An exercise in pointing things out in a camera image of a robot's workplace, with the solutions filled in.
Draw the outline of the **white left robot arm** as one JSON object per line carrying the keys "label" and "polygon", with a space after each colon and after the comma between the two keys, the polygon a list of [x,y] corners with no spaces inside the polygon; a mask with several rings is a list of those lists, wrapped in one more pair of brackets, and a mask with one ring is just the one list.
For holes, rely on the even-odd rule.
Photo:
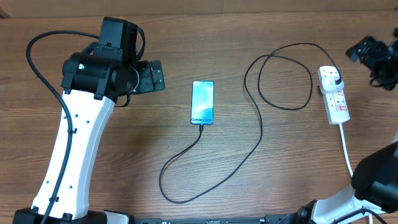
{"label": "white left robot arm", "polygon": [[142,58],[144,31],[105,17],[99,35],[62,68],[60,126],[49,167],[32,205],[14,223],[133,223],[132,215],[89,209],[90,180],[98,146],[121,96],[165,89],[161,62]]}

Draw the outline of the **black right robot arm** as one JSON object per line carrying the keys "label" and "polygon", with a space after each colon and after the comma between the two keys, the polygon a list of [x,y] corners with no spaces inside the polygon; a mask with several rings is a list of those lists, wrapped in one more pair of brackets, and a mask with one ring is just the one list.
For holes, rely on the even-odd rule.
{"label": "black right robot arm", "polygon": [[[346,51],[371,71],[369,84],[392,91],[397,86],[397,41],[386,45],[366,36]],[[372,215],[381,223],[383,213],[397,211],[397,142],[365,157],[351,183],[333,196],[314,200],[279,219],[279,223],[351,223]]]}

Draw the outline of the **Samsung Galaxy smartphone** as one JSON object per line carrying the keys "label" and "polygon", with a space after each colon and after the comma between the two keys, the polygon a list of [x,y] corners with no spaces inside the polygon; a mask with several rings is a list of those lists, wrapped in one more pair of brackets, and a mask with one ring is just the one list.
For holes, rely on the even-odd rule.
{"label": "Samsung Galaxy smartphone", "polygon": [[192,83],[192,103],[190,122],[198,125],[212,125],[214,120],[214,82]]}

